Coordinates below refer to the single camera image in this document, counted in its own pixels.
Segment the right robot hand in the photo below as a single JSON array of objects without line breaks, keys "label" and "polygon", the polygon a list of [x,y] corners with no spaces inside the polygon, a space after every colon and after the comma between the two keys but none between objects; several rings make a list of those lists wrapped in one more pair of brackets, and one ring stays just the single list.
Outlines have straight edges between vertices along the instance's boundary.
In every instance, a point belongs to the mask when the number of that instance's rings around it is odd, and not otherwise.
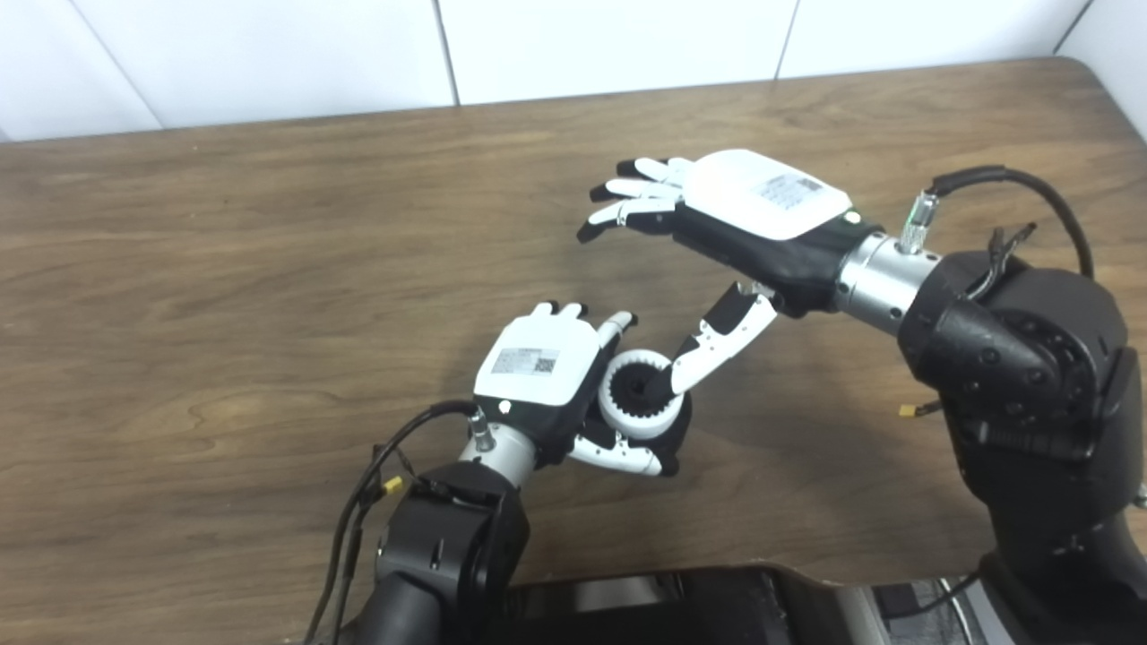
[{"label": "right robot hand", "polygon": [[849,252],[877,225],[843,191],[758,151],[712,151],[700,160],[623,160],[593,189],[598,204],[577,232],[588,244],[608,230],[672,238],[746,277],[721,294],[668,367],[643,388],[670,401],[728,362],[779,314],[835,312]]}]

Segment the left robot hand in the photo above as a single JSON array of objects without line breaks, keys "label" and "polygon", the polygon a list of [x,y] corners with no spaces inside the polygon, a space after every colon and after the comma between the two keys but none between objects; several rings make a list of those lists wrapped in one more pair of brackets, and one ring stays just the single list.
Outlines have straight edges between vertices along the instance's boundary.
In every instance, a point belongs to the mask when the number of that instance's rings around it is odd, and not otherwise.
[{"label": "left robot hand", "polygon": [[470,441],[462,460],[524,485],[565,459],[600,469],[674,477],[690,423],[688,395],[656,401],[668,357],[621,350],[635,326],[627,311],[594,326],[584,306],[548,301],[504,327],[477,371]]}]

